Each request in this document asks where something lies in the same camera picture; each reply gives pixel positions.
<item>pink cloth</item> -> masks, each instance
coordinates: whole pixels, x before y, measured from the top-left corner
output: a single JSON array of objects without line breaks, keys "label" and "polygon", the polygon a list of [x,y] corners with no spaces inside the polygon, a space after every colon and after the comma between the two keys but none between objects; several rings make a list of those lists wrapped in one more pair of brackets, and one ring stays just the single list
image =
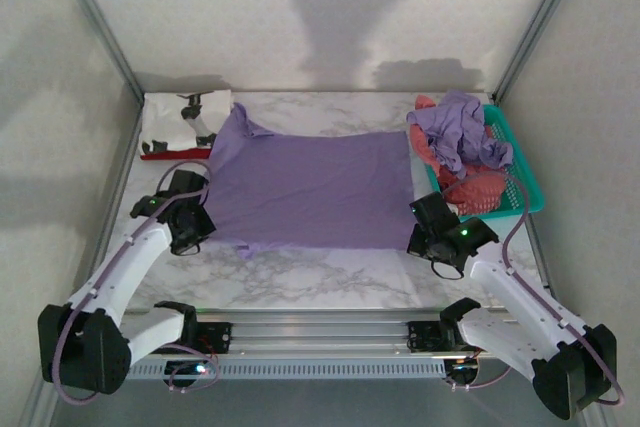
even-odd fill
[{"label": "pink cloth", "polygon": [[[419,95],[416,98],[415,108],[427,109],[435,107],[436,103],[426,95]],[[487,126],[487,134],[491,136],[491,129]],[[441,189],[458,181],[449,169],[440,165],[436,160],[435,154],[429,148],[427,137],[418,125],[409,127],[409,140],[411,147],[420,159],[427,165],[431,166],[438,179]],[[478,172],[491,170],[487,166],[467,165],[467,175],[473,175]],[[445,200],[450,204],[458,207],[460,215],[484,214],[491,212],[500,207],[502,193],[506,189],[506,183],[502,177],[487,176],[465,182],[458,188],[445,196]]]}]

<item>marble table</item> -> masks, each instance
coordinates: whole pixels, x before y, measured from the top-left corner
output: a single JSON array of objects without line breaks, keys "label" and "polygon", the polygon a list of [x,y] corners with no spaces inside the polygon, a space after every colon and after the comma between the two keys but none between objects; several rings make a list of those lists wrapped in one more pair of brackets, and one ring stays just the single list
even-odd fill
[{"label": "marble table", "polygon": [[[428,94],[438,100],[443,94]],[[415,93],[237,93],[257,123],[296,135],[340,136],[406,130],[405,116]],[[479,95],[488,102],[485,95]],[[109,249],[125,230],[133,204],[155,191],[171,162],[134,159],[118,210]],[[412,156],[416,198],[431,191],[423,164]],[[490,226],[501,238],[516,217]],[[510,253],[537,282],[540,276],[522,228]],[[174,300],[198,309],[402,309],[442,308],[472,297],[484,306],[501,307],[468,279],[446,281],[429,264],[404,252],[380,250],[280,250],[246,260],[230,246],[207,244],[194,256],[162,255],[135,292],[130,309],[148,309]]]}]

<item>purple cloth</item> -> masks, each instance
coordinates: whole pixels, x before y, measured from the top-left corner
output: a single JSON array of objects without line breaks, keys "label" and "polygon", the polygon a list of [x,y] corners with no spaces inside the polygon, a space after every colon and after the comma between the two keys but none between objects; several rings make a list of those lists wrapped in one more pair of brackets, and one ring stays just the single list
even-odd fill
[{"label": "purple cloth", "polygon": [[420,126],[436,160],[460,179],[465,163],[499,169],[513,162],[513,146],[487,135],[484,108],[472,95],[451,90],[437,107],[409,112],[407,122]]},{"label": "purple cloth", "polygon": [[284,247],[405,250],[415,220],[404,132],[301,137],[235,104],[211,151],[205,207],[245,256]]}]

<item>teal basket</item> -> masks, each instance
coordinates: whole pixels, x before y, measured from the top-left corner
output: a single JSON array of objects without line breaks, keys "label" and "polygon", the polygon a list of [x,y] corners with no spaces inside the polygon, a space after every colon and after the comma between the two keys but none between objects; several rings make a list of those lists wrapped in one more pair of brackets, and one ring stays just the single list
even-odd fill
[{"label": "teal basket", "polygon": [[[536,182],[536,178],[533,176],[533,172],[531,172],[527,159],[525,159],[513,132],[509,128],[509,124],[507,123],[507,119],[505,119],[504,114],[495,105],[485,105],[484,123],[491,127],[491,132],[495,139],[509,142],[513,146],[513,165],[507,167],[506,170],[509,174],[522,182],[527,189],[527,193],[529,194],[529,212],[538,212],[542,210],[544,207],[544,196]],[[425,165],[425,167],[427,168],[427,175],[429,176],[431,187],[433,187],[436,192],[440,192],[441,189],[435,172],[429,165]],[[513,182],[507,180],[507,188],[502,194],[500,207],[492,212],[474,215],[473,217],[479,217],[481,219],[495,219],[498,217],[508,217],[510,215],[521,215],[523,211],[524,198],[522,197],[520,189],[518,189]]]}]

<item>clothing pile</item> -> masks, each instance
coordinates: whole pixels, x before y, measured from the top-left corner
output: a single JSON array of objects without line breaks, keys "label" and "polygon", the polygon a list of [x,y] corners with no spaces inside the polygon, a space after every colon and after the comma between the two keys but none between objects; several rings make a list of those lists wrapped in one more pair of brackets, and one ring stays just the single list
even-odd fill
[{"label": "clothing pile", "polygon": [[232,103],[230,90],[145,94],[140,157],[143,160],[208,159]]},{"label": "clothing pile", "polygon": [[[419,95],[407,114],[411,146],[431,166],[442,190],[460,179],[513,162],[513,146],[492,137],[484,125],[484,109],[476,97],[449,91],[440,104]],[[459,215],[483,214],[500,206],[506,183],[501,176],[471,179],[445,195]]]}]

